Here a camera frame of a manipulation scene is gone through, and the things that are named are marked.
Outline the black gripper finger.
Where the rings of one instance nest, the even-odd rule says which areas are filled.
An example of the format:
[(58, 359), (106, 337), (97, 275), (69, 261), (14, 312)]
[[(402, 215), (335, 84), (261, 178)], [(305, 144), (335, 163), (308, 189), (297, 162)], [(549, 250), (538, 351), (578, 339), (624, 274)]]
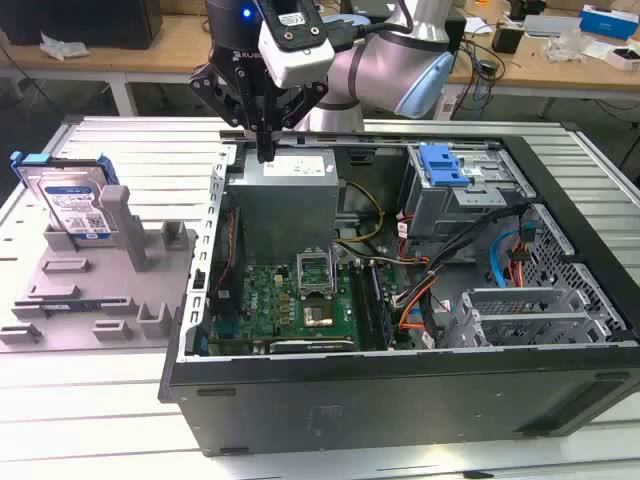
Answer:
[(276, 137), (283, 129), (295, 127), (326, 95), (327, 85), (310, 85), (281, 89), (269, 84), (265, 89), (265, 161), (274, 159)]
[(258, 161), (266, 161), (263, 116), (245, 65), (232, 65), (225, 74), (214, 64), (200, 65), (192, 73), (189, 86), (227, 124), (242, 126), (245, 135), (255, 143)]

